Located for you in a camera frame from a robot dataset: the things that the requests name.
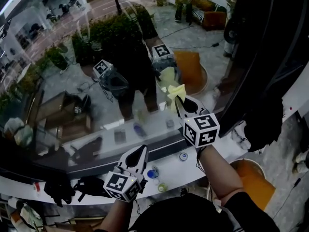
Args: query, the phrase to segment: black sleeve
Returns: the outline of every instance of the black sleeve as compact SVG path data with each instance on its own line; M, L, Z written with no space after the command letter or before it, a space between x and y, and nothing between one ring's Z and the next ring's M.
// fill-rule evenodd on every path
M158 36L154 24L151 20L151 16L149 15L145 7L140 4L135 4L134 7L137 12L137 20L143 32L143 39L148 40Z
M273 219L257 207L246 192L236 193L227 201L225 208L233 214L245 232L280 231Z

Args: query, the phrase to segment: glass window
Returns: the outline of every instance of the glass window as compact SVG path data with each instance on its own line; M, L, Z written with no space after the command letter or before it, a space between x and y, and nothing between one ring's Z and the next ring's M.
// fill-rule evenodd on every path
M244 72L233 65L237 6L8 0L0 13L3 136L18 154L66 171L179 140L175 97L218 113Z

